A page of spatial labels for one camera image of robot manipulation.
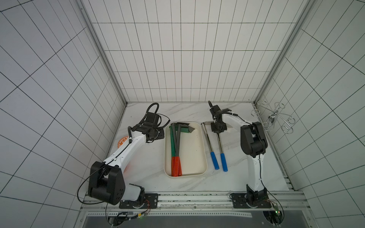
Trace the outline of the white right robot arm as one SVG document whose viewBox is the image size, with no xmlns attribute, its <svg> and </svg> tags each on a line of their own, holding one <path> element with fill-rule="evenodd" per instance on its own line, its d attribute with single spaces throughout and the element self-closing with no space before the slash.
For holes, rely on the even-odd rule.
<svg viewBox="0 0 365 228">
<path fill-rule="evenodd" d="M 262 181 L 263 159 L 268 142 L 260 122 L 250 122 L 233 113 L 231 109 L 220 109 L 218 105 L 208 102 L 213 118 L 212 132 L 223 133 L 231 126 L 240 133 L 240 147 L 247 155 L 249 181 L 246 184 L 245 201 L 250 208 L 268 199 L 267 188 Z"/>
</svg>

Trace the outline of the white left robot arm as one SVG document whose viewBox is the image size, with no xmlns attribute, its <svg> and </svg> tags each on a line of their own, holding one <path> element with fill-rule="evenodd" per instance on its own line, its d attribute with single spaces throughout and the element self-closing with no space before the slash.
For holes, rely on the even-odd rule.
<svg viewBox="0 0 365 228">
<path fill-rule="evenodd" d="M 124 171 L 143 145 L 164 139 L 160 114 L 147 112 L 134 127 L 128 127 L 128 139 L 103 162 L 91 166 L 87 194 L 105 203 L 117 205 L 121 201 L 144 202 L 144 188 L 127 184 Z"/>
</svg>

